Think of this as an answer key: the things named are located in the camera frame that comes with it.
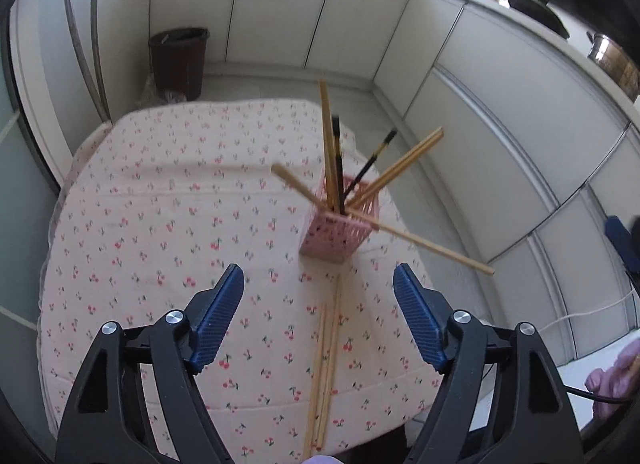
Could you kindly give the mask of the hand in pink glove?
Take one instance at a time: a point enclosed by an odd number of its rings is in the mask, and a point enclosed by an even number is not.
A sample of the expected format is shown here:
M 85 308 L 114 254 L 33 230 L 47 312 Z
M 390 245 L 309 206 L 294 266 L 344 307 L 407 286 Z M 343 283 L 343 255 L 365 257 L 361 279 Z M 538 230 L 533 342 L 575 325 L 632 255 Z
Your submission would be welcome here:
M 639 340 L 627 345 L 607 370 L 594 369 L 585 386 L 591 394 L 613 399 L 629 399 L 639 388 Z

